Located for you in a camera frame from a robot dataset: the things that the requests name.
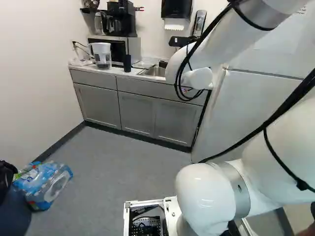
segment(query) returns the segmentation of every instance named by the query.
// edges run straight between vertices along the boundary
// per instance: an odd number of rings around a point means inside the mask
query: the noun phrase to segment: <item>paper towel dispenser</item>
[[[192,0],[162,0],[162,18],[185,18],[190,20]]]

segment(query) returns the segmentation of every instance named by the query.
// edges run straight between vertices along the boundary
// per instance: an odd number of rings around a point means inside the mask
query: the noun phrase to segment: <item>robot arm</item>
[[[308,0],[245,0],[239,10],[252,23],[274,28],[300,9]],[[222,67],[255,43],[268,31],[254,28],[235,10],[230,10],[190,58],[193,71],[184,69],[181,83],[207,88],[212,69]],[[175,81],[177,70],[187,56],[180,49],[166,69],[166,79]],[[301,102],[268,129],[269,140],[282,161],[301,179],[315,187],[313,171],[315,146],[315,98]],[[274,159],[264,134],[246,147],[243,158],[219,165],[194,164],[183,168],[176,178],[177,199],[183,218],[199,236],[219,236],[233,219],[262,214],[286,204],[315,201],[315,193],[300,191],[296,181]]]
[[[221,19],[213,32],[201,43],[190,58],[193,71],[188,65],[184,69],[182,84],[195,89],[207,89],[212,81],[212,69],[221,67],[246,50],[249,46],[277,27],[291,14],[299,10],[309,0],[245,0]],[[187,45],[188,52],[195,43]],[[166,68],[166,80],[175,83],[176,73],[187,55],[186,47],[177,51]]]

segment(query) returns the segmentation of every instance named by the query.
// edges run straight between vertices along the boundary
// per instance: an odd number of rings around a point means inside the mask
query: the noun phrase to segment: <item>paper towel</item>
[[[183,18],[165,18],[164,24],[166,30],[184,30],[187,20]]]

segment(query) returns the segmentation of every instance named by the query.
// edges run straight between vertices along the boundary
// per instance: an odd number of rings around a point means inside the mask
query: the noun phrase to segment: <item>white refrigerator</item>
[[[226,77],[216,84],[206,108],[192,150],[194,163],[255,130],[315,68],[314,22],[315,1],[229,63]],[[240,158],[245,145],[213,162]],[[287,209],[294,232],[314,221],[308,206]],[[297,211],[302,211],[302,218],[294,216]]]

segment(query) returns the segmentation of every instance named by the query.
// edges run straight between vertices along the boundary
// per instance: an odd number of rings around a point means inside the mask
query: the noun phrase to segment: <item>black bag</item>
[[[4,201],[7,192],[10,189],[13,175],[17,174],[18,170],[15,166],[5,162],[0,161],[0,206]]]

